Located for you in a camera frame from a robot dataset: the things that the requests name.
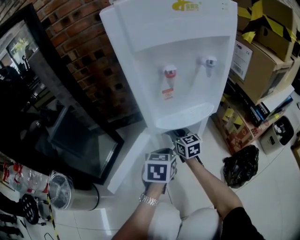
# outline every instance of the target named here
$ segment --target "bracelet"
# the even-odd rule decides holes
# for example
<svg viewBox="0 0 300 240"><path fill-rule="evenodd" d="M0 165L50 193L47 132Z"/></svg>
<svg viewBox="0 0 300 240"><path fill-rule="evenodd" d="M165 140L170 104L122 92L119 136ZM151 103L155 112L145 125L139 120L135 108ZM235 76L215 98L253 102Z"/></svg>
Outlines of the bracelet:
<svg viewBox="0 0 300 240"><path fill-rule="evenodd" d="M140 203L146 203L154 207L156 207L159 203L159 200L154 199L152 197L148 197L145 193L142 193L142 195L139 198L139 201Z"/></svg>

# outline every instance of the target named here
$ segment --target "white appliance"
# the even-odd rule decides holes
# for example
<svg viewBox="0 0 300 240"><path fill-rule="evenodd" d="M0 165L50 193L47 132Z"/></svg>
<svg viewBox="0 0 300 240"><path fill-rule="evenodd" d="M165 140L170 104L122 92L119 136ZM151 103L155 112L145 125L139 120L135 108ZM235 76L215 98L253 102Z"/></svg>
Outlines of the white appliance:
<svg viewBox="0 0 300 240"><path fill-rule="evenodd" d="M147 124L143 135L158 147L169 130L201 135L232 62L236 2L117 0L100 16Z"/></svg>

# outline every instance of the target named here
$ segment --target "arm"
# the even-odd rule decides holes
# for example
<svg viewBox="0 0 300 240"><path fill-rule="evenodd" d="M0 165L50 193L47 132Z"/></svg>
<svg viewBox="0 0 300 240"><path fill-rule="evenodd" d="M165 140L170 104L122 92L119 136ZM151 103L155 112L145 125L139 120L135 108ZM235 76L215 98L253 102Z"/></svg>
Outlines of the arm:
<svg viewBox="0 0 300 240"><path fill-rule="evenodd" d="M231 210L237 207L243 207L239 197L225 183L207 171L195 158L186 160L186 163L198 179L222 219L224 219Z"/></svg>
<svg viewBox="0 0 300 240"><path fill-rule="evenodd" d="M152 183L147 191L147 196L159 199L164 183ZM114 236L114 240L147 239L148 228L155 212L154 206L141 202L127 222Z"/></svg>

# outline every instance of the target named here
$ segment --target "white tile floor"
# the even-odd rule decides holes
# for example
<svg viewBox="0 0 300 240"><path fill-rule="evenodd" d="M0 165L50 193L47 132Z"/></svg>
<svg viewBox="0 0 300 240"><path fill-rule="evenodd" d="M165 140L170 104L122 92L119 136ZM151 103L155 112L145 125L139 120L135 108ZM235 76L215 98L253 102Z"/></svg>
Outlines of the white tile floor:
<svg viewBox="0 0 300 240"><path fill-rule="evenodd" d="M300 97L293 94L294 102L287 110L295 131L300 126L300 111L296 103ZM203 135L201 159L204 166L221 178L222 159L229 156L227 147L209 120ZM258 141L254 143L259 150L258 173L243 187L234 189L254 225L267 240L292 240L300 230L300 171L290 150L294 139L284 148L266 156ZM55 221L60 239L106 240L117 232L138 205L138 197L143 191L140 170L143 163L131 170L115 196L102 199L99 209L94 211L64 211L55 213ZM198 208L209 207L211 202L205 195L195 177L181 162L178 174L168 186L168 193L162 201L173 203L181 216L187 216ZM28 234L20 227L29 240ZM33 240L43 240L49 233L54 239L51 225L28 226Z"/></svg>

